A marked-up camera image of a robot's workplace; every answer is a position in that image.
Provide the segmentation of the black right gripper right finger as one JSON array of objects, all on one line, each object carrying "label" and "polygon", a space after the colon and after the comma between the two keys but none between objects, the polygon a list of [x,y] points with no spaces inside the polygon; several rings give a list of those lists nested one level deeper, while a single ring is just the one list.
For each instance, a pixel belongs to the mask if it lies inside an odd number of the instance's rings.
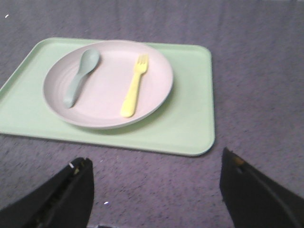
[{"label": "black right gripper right finger", "polygon": [[304,226],[304,199],[228,148],[222,154],[219,187],[236,228]]}]

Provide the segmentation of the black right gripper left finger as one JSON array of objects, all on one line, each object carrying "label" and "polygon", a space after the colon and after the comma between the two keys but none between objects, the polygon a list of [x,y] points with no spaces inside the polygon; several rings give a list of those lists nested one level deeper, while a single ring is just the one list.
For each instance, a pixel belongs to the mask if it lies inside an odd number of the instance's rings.
[{"label": "black right gripper left finger", "polygon": [[93,163],[76,158],[39,188],[2,209],[0,226],[85,228],[93,201]]}]

